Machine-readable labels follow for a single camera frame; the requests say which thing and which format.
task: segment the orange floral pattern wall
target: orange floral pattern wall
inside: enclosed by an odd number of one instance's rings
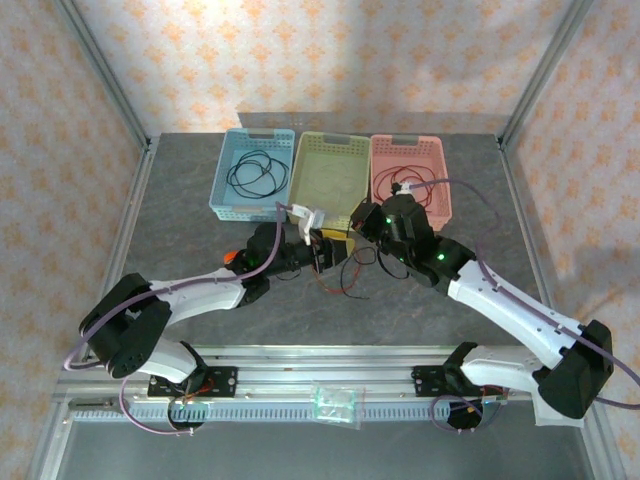
[[[78,4],[151,135],[299,121],[498,133],[570,1]]]
[[[601,0],[510,152],[558,308],[613,327],[640,371],[640,9]],[[618,369],[606,396],[640,402]],[[608,408],[629,478],[640,478],[640,415]]]
[[[0,2],[0,476],[21,479],[139,151],[50,0]]]

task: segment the orange part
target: orange part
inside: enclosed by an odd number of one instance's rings
[[[237,250],[234,250],[233,252],[227,252],[224,255],[224,264],[227,265],[231,262],[233,262],[233,259],[236,258],[236,255],[238,254]]]

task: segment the blue plastic basket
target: blue plastic basket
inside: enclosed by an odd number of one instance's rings
[[[295,133],[280,128],[232,128],[227,131],[218,159],[209,206],[220,220],[239,222],[275,222],[276,202],[286,205],[291,186]],[[282,191],[261,199],[244,198],[227,184],[229,169],[242,155],[252,150],[264,150],[289,167],[287,186]],[[270,191],[273,183],[265,178],[251,186],[253,191]]]

